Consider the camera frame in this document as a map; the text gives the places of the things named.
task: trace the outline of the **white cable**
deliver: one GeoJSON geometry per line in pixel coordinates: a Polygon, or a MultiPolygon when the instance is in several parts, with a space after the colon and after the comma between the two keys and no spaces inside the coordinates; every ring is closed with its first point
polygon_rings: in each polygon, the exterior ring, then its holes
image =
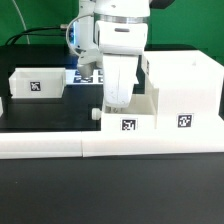
{"type": "Polygon", "coordinates": [[[67,45],[69,47],[69,49],[71,50],[72,53],[74,53],[75,55],[77,55],[78,57],[80,56],[80,54],[76,51],[76,49],[71,45],[70,43],[70,40],[69,40],[69,31],[70,31],[70,28],[71,26],[73,25],[73,23],[81,18],[84,18],[84,17],[87,17],[87,16],[93,16],[93,13],[91,14],[86,14],[86,15],[83,15],[83,16],[78,16],[76,17],[75,19],[73,19],[69,24],[68,24],[68,27],[67,27],[67,30],[66,30],[66,42],[67,42],[67,45]]]}
{"type": "MultiPolygon", "coordinates": [[[[27,30],[27,28],[26,28],[26,24],[25,24],[24,19],[23,19],[23,15],[22,15],[22,13],[20,12],[20,9],[19,9],[18,5],[16,4],[16,1],[15,1],[15,0],[12,0],[12,2],[13,2],[13,4],[14,4],[15,8],[16,8],[16,11],[17,11],[18,14],[19,14],[19,17],[20,17],[20,20],[21,20],[21,22],[22,22],[22,24],[23,24],[23,28],[24,28],[24,30],[27,30]]],[[[30,44],[30,39],[29,39],[29,37],[26,36],[26,38],[27,38],[27,43],[30,44]]]]}

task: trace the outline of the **table surface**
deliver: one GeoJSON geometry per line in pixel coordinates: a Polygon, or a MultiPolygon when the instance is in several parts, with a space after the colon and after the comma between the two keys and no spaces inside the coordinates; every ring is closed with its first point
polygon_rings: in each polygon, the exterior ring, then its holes
{"type": "MultiPolygon", "coordinates": [[[[35,64],[30,47],[14,48],[35,64]]],[[[50,48],[48,65],[73,66],[71,56],[57,57],[65,48],[50,48]]],[[[24,62],[7,52],[3,76],[24,62]]],[[[224,153],[0,160],[0,223],[222,224],[223,176],[224,153]]]]}

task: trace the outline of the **white bin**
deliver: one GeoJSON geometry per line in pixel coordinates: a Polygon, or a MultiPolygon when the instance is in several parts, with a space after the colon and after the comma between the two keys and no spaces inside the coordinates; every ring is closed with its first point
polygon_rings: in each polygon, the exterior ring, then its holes
{"type": "Polygon", "coordinates": [[[61,98],[65,68],[16,68],[9,85],[12,98],[61,98]]]}

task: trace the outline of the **white plastic structure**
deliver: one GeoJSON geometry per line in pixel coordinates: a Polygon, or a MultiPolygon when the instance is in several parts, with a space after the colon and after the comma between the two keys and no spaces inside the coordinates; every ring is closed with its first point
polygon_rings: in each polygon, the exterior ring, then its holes
{"type": "Polygon", "coordinates": [[[61,98],[65,68],[16,68],[9,85],[12,98],[61,98]]]}
{"type": "Polygon", "coordinates": [[[2,98],[0,97],[0,117],[3,114],[3,105],[2,105],[2,98]]]}
{"type": "Polygon", "coordinates": [[[153,51],[143,54],[142,69],[145,94],[133,95],[120,113],[105,104],[102,131],[204,131],[219,123],[223,66],[196,50],[153,51]]]}

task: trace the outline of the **white base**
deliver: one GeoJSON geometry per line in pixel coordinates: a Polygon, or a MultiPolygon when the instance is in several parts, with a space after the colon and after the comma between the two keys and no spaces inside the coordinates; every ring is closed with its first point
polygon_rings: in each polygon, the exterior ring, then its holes
{"type": "Polygon", "coordinates": [[[192,130],[1,134],[0,159],[224,152],[221,118],[213,128],[192,130]]]}

